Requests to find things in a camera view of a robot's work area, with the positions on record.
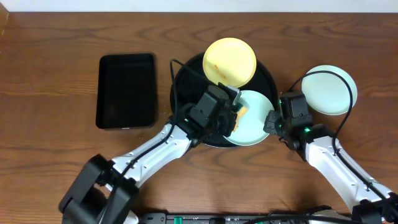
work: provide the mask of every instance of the black plate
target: black plate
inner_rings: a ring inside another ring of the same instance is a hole
[[[186,65],[199,74],[206,76],[202,65],[204,54],[205,53],[198,54],[197,56],[191,58]],[[183,68],[178,71],[175,77],[175,84],[177,86],[178,107],[181,107],[187,103],[198,103],[199,99],[204,94],[208,86],[207,82],[191,75],[188,70]],[[278,92],[274,79],[265,66],[263,66],[263,64],[259,61],[257,61],[256,72],[254,73],[252,79],[239,89],[259,92],[271,101],[274,108],[278,107]],[[170,104],[172,106],[172,111],[174,112],[173,91],[170,92]],[[237,146],[233,143],[230,143],[219,133],[213,133],[206,140],[204,140],[203,143],[214,147]]]

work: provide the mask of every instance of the white wall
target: white wall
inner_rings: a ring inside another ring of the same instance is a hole
[[[0,0],[10,12],[398,12],[398,0]]]

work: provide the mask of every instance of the cable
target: cable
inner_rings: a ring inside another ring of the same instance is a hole
[[[308,215],[276,215],[273,217],[262,217],[250,220],[243,224],[257,224],[259,222],[269,222],[269,221],[282,221],[282,220],[297,220],[297,221],[321,221],[328,223],[339,223],[339,224],[363,224],[362,222],[344,220],[341,218],[332,218],[332,217],[321,217],[321,216],[308,216]]]
[[[173,62],[177,62],[178,64],[180,64],[183,68],[186,68],[189,72],[191,72],[194,75],[198,75],[199,77],[202,77],[201,75],[199,75],[198,73],[196,73],[195,71],[193,71],[191,68],[189,68],[188,66],[186,66],[185,64],[179,62],[177,59],[172,58],[170,60],[170,74],[172,77],[172,88],[173,88],[173,92],[174,92],[174,116],[173,116],[173,122],[172,122],[172,127],[170,128],[170,131],[167,133],[166,137],[164,137],[161,141],[159,141],[158,143],[154,144],[152,147],[148,148],[147,150],[145,150],[143,153],[139,154],[136,158],[134,158],[133,160],[131,160],[129,162],[129,164],[124,168],[124,170],[121,172],[121,174],[119,175],[117,182],[115,183],[115,185],[113,186],[113,189],[111,191],[111,194],[109,195],[108,201],[111,201],[114,198],[114,195],[116,193],[116,190],[118,189],[118,187],[121,185],[121,182],[123,180],[124,175],[127,174],[128,170],[132,167],[134,167],[134,164],[140,159],[142,158],[144,155],[148,154],[149,152],[151,152],[152,150],[154,150],[155,148],[157,148],[158,146],[160,146],[161,144],[163,144],[164,142],[166,142],[169,137],[171,136],[171,134],[173,133],[174,130],[174,126],[177,123],[177,111],[178,111],[178,106],[177,106],[177,87],[175,86],[175,77],[174,77],[174,71],[173,71]],[[102,213],[101,219],[99,220],[99,223],[102,223],[103,218],[106,215],[106,212],[108,211],[108,206],[106,206],[104,208],[104,212]]]
[[[274,212],[275,212],[275,210],[268,213],[267,217],[270,217]]]
[[[207,78],[204,77],[203,75],[200,75],[198,72],[194,71],[192,68],[188,67],[188,66],[185,65],[184,63],[179,62],[177,59],[172,58],[171,61],[173,61],[173,62],[175,62],[175,63],[181,65],[183,68],[187,69],[192,75],[195,75],[196,77],[201,78],[202,80],[204,80],[204,81],[206,81],[206,82],[208,82],[208,83],[214,85],[214,83],[211,82],[209,79],[207,79]]]
[[[331,72],[331,71],[316,71],[316,72],[310,72],[307,73],[305,75],[303,75],[302,77],[300,77],[298,80],[296,80],[296,82],[293,83],[293,85],[289,88],[289,91],[293,90],[293,87],[299,82],[301,81],[303,78],[309,76],[309,75],[313,75],[313,74],[317,74],[317,73],[329,73],[331,75],[335,75],[337,76],[339,79],[341,79],[341,81],[343,81],[343,83],[347,86],[348,89],[348,93],[349,93],[349,106],[348,106],[348,111],[346,113],[346,116],[344,117],[344,119],[342,120],[341,124],[338,126],[338,129],[336,130],[332,140],[331,140],[331,145],[333,146],[333,150],[335,152],[335,154],[339,157],[339,159],[343,162],[343,164],[354,174],[358,177],[358,179],[360,181],[362,181],[367,188],[369,188],[370,190],[372,190],[378,197],[381,198],[382,202],[387,205],[387,207],[390,208],[390,210],[393,212],[394,216],[396,219],[398,219],[398,211],[387,201],[387,198],[385,198],[385,196],[380,193],[380,191],[378,191],[377,188],[375,188],[373,186],[372,182],[368,182],[358,171],[356,171],[351,164],[349,164],[345,158],[340,154],[340,150],[337,149],[336,147],[336,139],[337,139],[337,135],[340,132],[341,128],[343,127],[343,125],[345,124],[345,122],[348,119],[349,114],[351,113],[351,110],[353,109],[353,92],[351,91],[351,88],[349,87],[347,81],[341,77],[339,74],[335,73],[335,72]]]

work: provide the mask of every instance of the yellow plate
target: yellow plate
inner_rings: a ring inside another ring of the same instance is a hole
[[[224,38],[207,48],[203,58],[203,70],[215,84],[241,87],[256,71],[256,55],[243,40]]]

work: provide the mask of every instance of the black tray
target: black tray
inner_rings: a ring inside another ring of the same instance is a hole
[[[198,72],[199,74],[206,76],[203,71],[203,56],[205,53],[198,54],[191,58],[186,65]],[[188,70],[181,68],[176,77],[175,84],[177,86],[177,94],[178,94],[178,107],[182,107],[187,103],[198,103],[201,96],[207,89],[208,83],[204,80],[197,78],[189,73]],[[239,88],[240,90],[253,90],[259,92],[266,96],[276,109],[278,105],[278,92],[272,78],[271,74],[268,70],[263,66],[263,64],[257,61],[256,72],[254,73],[252,79]],[[174,112],[174,93],[170,92],[170,104],[172,107],[172,111]],[[235,147],[237,145],[230,143],[228,140],[224,138],[219,133],[213,133],[206,140],[204,140],[205,144],[214,147]]]

